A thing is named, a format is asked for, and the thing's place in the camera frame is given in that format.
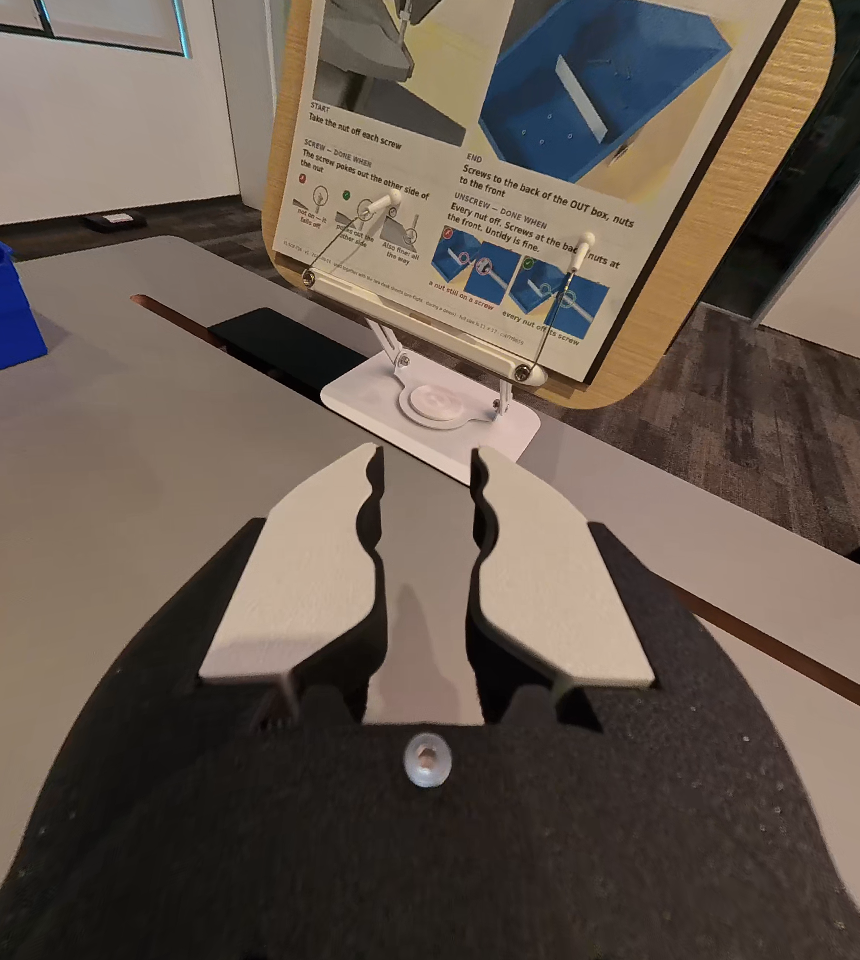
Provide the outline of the large grid window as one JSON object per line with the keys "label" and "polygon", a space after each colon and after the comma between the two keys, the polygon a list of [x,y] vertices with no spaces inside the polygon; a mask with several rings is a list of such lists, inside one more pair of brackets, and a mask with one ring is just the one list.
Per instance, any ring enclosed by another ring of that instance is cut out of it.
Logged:
{"label": "large grid window", "polygon": [[180,1],[0,1],[0,32],[190,56]]}

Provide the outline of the instruction sign board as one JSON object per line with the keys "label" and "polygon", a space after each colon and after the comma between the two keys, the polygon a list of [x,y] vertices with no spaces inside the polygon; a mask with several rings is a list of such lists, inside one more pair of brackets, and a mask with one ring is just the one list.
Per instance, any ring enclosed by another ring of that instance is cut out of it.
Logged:
{"label": "instruction sign board", "polygon": [[270,261],[549,402],[622,401],[805,125],[835,34],[830,2],[292,2]]}

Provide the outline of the white sign stand base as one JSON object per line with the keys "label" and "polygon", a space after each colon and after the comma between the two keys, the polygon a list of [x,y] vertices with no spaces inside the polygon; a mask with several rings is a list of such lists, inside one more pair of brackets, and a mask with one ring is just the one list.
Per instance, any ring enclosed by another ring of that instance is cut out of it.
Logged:
{"label": "white sign stand base", "polygon": [[380,352],[323,387],[324,406],[464,485],[472,450],[490,447],[513,462],[537,435],[541,419],[498,390],[403,346],[369,319]]}

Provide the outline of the grey desk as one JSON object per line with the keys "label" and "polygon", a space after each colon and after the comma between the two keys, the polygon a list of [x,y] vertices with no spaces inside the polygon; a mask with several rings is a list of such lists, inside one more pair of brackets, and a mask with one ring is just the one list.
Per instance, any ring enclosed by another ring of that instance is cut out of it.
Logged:
{"label": "grey desk", "polygon": [[[0,371],[0,885],[126,643],[252,518],[374,438],[132,300],[204,326],[260,307],[372,355],[351,320],[175,237],[18,267],[48,347]],[[654,573],[860,687],[860,567],[541,414],[520,465]],[[366,720],[479,724],[465,486],[385,448],[389,655]],[[860,906],[860,705],[709,627],[757,694]]]}

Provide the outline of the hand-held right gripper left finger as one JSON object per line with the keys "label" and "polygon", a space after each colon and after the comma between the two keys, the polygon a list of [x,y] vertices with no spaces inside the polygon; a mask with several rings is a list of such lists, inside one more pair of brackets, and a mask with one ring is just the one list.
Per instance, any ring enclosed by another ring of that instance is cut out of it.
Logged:
{"label": "hand-held right gripper left finger", "polygon": [[389,647],[377,546],[384,450],[366,442],[268,512],[198,670],[208,683],[268,682],[293,712],[312,688],[336,690],[363,721]]}

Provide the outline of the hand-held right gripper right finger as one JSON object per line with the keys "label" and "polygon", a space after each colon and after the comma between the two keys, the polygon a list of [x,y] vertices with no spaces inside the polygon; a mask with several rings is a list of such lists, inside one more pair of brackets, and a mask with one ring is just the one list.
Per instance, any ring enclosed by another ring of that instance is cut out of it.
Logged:
{"label": "hand-held right gripper right finger", "polygon": [[591,689],[649,690],[657,676],[584,515],[496,449],[471,454],[478,548],[465,652],[485,724],[520,690],[558,720],[594,724]]}

